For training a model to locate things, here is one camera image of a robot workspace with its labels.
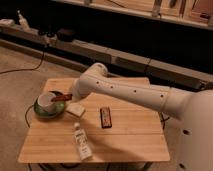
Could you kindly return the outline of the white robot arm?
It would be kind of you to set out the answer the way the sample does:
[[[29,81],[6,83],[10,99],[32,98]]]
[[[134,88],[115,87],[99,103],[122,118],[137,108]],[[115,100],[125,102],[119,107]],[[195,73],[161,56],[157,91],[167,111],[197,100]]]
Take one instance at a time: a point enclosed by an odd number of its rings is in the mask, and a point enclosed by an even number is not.
[[[181,122],[177,171],[213,171],[213,90],[190,92],[160,85],[142,85],[107,77],[102,63],[94,63],[75,80],[77,101],[99,93],[163,112]]]

